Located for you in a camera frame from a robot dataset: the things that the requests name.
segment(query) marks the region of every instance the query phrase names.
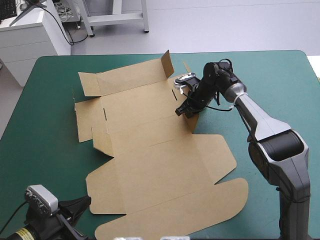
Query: green table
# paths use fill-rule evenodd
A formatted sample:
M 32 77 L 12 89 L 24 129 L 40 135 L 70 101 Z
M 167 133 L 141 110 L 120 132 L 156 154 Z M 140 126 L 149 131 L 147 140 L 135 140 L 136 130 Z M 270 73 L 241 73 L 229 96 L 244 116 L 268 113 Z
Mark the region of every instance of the green table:
M 0 140 L 0 226 L 24 200 L 28 185 L 42 184 L 60 200 L 84 196 L 88 173 L 110 158 L 93 149 L 92 141 L 78 143 L 74 101 L 84 97 L 78 72 L 103 72 L 160 57 L 142 55 L 48 56 L 36 62 L 10 122 Z M 202 77 L 207 62 L 229 58 L 249 95 L 271 116 L 288 122 L 310 147 L 311 208 L 309 234 L 320 237 L 320 86 L 301 51 L 255 51 L 172 54 L 175 73 L 185 72 L 186 61 Z M 222 108 L 229 103 L 222 101 Z M 249 183 L 244 209 L 233 219 L 193 233 L 198 238 L 277 238 L 279 198 L 252 164 L 248 136 L 236 110 L 206 109 L 196 133 L 225 137 L 237 168 L 222 181 L 237 177 Z M 8 236 L 23 226 L 26 207 L 3 233 Z M 88 210 L 78 228 L 89 236 L 100 224 L 121 215 L 93 215 Z

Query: white cabinet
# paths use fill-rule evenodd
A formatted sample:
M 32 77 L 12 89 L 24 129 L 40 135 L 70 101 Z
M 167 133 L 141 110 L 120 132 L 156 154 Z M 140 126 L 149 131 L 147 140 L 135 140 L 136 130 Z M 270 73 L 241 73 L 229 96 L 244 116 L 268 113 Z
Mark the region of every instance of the white cabinet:
M 44 5 L 58 20 L 66 35 L 52 0 L 48 0 Z M 52 16 L 41 8 L 33 9 L 9 26 L 14 19 L 5 19 L 0 24 L 0 59 L 17 82 L 24 86 L 39 57 L 70 55 L 71 46 Z

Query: cabinet drawer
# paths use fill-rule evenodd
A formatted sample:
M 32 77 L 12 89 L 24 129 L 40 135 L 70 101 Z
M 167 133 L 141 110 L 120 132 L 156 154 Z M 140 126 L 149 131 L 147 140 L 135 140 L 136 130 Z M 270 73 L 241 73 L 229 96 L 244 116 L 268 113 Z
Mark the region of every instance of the cabinet drawer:
M 28 59 L 23 61 L 14 61 L 6 63 L 6 67 L 9 69 L 11 74 L 14 76 L 15 80 L 20 84 L 20 86 L 25 86 L 29 78 L 29 75 L 34 68 L 37 61 L 35 59 Z
M 0 58 L 4 63 L 52 55 L 57 55 L 57 52 L 50 41 L 0 48 Z
M 50 41 L 43 26 L 0 31 L 0 48 Z

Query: gray floor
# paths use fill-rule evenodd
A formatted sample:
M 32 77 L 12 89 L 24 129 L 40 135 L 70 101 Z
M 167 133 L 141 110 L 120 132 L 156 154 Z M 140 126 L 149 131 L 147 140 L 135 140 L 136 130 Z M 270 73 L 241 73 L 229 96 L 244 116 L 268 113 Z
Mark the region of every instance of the gray floor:
M 87 4 L 92 15 L 112 9 L 106 0 Z M 320 0 L 147 0 L 147 7 L 149 33 L 142 23 L 96 27 L 95 37 L 73 46 L 72 54 L 294 49 L 320 55 Z M 122 9 L 138 11 L 140 0 L 123 0 Z M 71 34 L 78 41 L 86 32 L 82 28 Z M 0 137 L 21 92 L 8 70 L 0 70 Z

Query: cardboard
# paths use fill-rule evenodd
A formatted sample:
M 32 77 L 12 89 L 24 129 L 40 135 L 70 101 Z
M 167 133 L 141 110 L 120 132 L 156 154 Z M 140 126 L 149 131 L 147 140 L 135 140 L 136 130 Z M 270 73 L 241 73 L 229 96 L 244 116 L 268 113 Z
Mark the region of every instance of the cardboard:
M 187 134 L 131 151 L 87 176 L 90 211 L 130 214 L 150 208 L 212 186 L 236 165 L 221 135 Z
M 98 97 L 166 80 L 174 73 L 169 50 L 153 59 L 100 73 L 79 72 L 84 95 Z
M 79 73 L 86 96 L 75 104 L 79 142 L 114 158 L 86 178 L 94 214 L 127 214 L 98 227 L 98 240 L 186 235 L 235 216 L 248 184 L 217 184 L 236 167 L 220 135 L 192 134 L 199 115 L 177 117 L 185 96 L 162 58 L 102 73 Z
M 100 225 L 98 240 L 139 236 L 156 240 L 163 236 L 186 236 L 231 219 L 245 206 L 248 183 L 243 178 L 205 187 L 159 205 Z

